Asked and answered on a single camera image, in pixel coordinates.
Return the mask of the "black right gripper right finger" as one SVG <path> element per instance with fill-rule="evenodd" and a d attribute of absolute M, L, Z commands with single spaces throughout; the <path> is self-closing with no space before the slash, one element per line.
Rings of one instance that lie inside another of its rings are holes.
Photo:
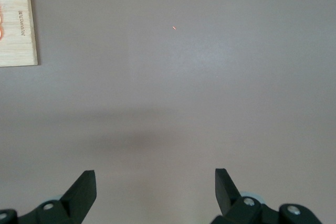
<path fill-rule="evenodd" d="M 222 214 L 212 223 L 322 224 L 305 206 L 283 204 L 275 211 L 252 196 L 242 196 L 224 168 L 215 169 L 215 195 Z"/>

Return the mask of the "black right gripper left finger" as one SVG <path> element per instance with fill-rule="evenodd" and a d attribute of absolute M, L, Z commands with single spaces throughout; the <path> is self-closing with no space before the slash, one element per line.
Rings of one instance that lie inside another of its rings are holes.
<path fill-rule="evenodd" d="M 96 175 L 84 171 L 57 200 L 48 200 L 19 216 L 15 209 L 1 210 L 1 223 L 82 223 L 97 197 Z"/>

